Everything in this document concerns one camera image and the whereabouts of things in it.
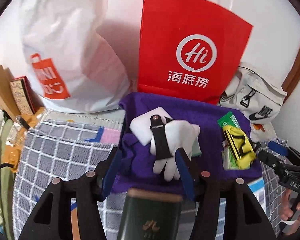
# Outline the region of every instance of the purple towel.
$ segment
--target purple towel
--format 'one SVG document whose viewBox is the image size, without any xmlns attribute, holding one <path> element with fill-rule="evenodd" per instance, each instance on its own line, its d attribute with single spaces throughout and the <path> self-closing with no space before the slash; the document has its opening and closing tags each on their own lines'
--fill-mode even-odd
<svg viewBox="0 0 300 240">
<path fill-rule="evenodd" d="M 262 176 L 261 165 L 256 160 L 251 168 L 244 171 L 225 171 L 222 164 L 222 141 L 225 140 L 217 120 L 231 111 L 237 118 L 241 129 L 250 135 L 250 122 L 238 110 L 215 106 L 194 100 L 185 100 L 147 93 L 130 93 L 120 102 L 126 110 L 126 130 L 122 137 L 122 165 L 116 176 L 112 191 L 120 193 L 131 187 L 183 194 L 181 180 L 166 182 L 163 175 L 152 172 L 155 156 L 150 154 L 150 144 L 145 147 L 131 133 L 132 119 L 161 106 L 173 119 L 187 120 L 200 126 L 198 136 L 202 155 L 194 157 L 201 170 L 206 170 L 218 179 L 244 178 L 252 180 Z"/>
</svg>

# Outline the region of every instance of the yellow pouch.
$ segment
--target yellow pouch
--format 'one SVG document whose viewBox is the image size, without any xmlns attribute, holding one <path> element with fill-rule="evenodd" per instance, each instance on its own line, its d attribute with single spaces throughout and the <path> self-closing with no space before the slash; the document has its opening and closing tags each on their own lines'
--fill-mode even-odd
<svg viewBox="0 0 300 240">
<path fill-rule="evenodd" d="M 248 168 L 257 155 L 244 131 L 231 125 L 224 126 L 222 130 L 237 166 L 242 170 Z"/>
</svg>

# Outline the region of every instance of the gold logo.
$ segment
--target gold logo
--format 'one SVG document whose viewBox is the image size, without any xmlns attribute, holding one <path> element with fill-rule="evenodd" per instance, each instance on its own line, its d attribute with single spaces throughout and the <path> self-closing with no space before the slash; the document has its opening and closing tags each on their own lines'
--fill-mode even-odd
<svg viewBox="0 0 300 240">
<path fill-rule="evenodd" d="M 147 231 L 149 228 L 151 228 L 152 231 L 158 232 L 160 227 L 157 227 L 156 225 L 157 225 L 156 221 L 153 221 L 153 220 L 147 221 L 146 224 L 142 226 L 142 229 L 144 231 Z"/>
</svg>

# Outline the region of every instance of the white wall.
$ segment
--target white wall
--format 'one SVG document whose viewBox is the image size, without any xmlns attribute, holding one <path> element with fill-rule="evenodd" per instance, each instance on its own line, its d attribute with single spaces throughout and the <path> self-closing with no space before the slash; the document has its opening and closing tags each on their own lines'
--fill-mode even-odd
<svg viewBox="0 0 300 240">
<path fill-rule="evenodd" d="M 231 0 L 219 0 L 229 8 Z M 108 40 L 131 77 L 138 73 L 139 32 L 143 0 L 109 0 L 98 33 Z M 14 76 L 26 75 L 18 30 L 19 0 L 0 18 L 0 64 Z M 300 17 L 287 0 L 233 0 L 232 11 L 254 25 L 242 60 L 266 69 L 283 82 L 300 46 Z"/>
<path fill-rule="evenodd" d="M 272 121 L 277 136 L 300 152 L 300 82 Z"/>
</svg>

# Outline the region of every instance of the nike logo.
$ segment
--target nike logo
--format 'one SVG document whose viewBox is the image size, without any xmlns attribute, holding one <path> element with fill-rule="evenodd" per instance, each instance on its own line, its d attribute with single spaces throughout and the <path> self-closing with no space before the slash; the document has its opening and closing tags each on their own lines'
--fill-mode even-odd
<svg viewBox="0 0 300 240">
<path fill-rule="evenodd" d="M 254 113 L 254 114 L 251 114 L 251 115 L 249 116 L 249 119 L 250 119 L 251 121 L 256 121 L 256 120 L 268 118 L 272 111 L 273 111 L 273 110 L 272 110 L 270 107 L 264 106 L 259 112 L 256 112 L 256 113 Z"/>
</svg>

